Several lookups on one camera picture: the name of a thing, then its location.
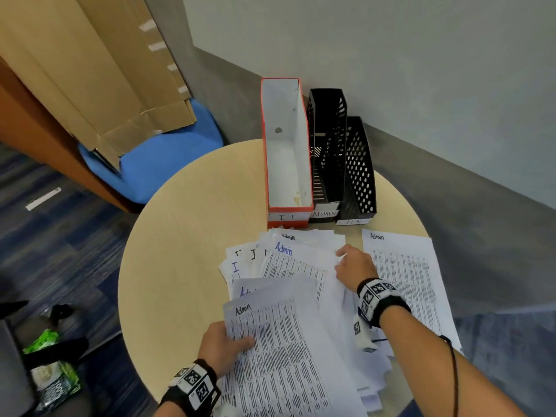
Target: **chair seat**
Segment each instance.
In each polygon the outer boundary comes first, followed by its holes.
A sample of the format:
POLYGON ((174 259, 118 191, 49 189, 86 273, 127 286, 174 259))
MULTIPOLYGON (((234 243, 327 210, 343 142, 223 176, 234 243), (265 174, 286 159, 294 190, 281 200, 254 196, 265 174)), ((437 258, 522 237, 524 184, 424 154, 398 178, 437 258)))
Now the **chair seat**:
POLYGON ((191 99, 197 122, 154 136, 120 158, 120 173, 110 171, 79 145, 91 171, 129 200, 145 204, 175 173, 204 154, 221 148, 222 136, 211 113, 191 99))

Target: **cable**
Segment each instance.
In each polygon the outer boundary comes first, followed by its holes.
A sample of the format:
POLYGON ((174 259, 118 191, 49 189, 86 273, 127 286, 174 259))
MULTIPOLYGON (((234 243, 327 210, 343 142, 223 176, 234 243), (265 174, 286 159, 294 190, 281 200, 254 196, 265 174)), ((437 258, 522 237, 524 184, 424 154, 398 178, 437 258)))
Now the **cable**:
POLYGON ((440 339, 448 344, 452 355, 452 365, 454 366, 454 417, 458 417, 459 408, 459 382, 458 382, 458 364, 455 360, 454 347, 447 336, 439 335, 440 339))

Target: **round table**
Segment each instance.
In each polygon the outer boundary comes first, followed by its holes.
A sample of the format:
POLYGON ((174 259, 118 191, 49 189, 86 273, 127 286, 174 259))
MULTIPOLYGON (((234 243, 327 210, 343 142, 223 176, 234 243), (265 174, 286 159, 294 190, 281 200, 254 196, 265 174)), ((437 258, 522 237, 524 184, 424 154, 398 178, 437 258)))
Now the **round table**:
MULTIPOLYGON (((427 236, 419 217, 384 177, 375 173, 377 215, 365 227, 427 236)), ((318 224, 363 248, 361 226, 318 224)), ((129 356, 158 401, 169 380, 197 358, 209 323, 222 320, 229 300, 218 265, 226 247, 255 241, 266 231, 262 140, 225 146, 190 163, 168 180, 141 212, 127 242, 118 307, 129 356)), ((395 416, 411 392, 393 360, 380 392, 395 416)))

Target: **black mesh file holder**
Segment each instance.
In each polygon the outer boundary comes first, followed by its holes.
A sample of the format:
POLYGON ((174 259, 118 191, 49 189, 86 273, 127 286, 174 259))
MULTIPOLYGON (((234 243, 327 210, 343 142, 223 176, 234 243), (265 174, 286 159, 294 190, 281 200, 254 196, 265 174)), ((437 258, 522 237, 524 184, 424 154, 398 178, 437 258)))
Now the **black mesh file holder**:
POLYGON ((306 111, 315 212, 309 222, 334 222, 341 209, 347 110, 341 89, 311 89, 306 111))
POLYGON ((360 117, 347 118, 344 202, 338 225, 366 224, 376 215, 375 176, 360 117))

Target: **cardboard box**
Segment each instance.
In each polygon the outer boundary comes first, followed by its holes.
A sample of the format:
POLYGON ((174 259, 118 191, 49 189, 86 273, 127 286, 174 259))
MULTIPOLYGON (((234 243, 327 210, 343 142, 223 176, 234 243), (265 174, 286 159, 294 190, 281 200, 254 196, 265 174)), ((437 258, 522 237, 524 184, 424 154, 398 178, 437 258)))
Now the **cardboard box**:
POLYGON ((306 112, 315 203, 310 223, 336 221, 344 199, 347 110, 341 89, 309 92, 306 112))
POLYGON ((0 0, 0 56, 115 168, 148 138, 195 123, 144 0, 0 0))
POLYGON ((367 224, 376 215, 375 173, 361 117, 347 117, 344 202, 336 225, 367 224))
POLYGON ((261 81, 268 228, 303 228, 314 209, 309 130, 299 79, 261 81))

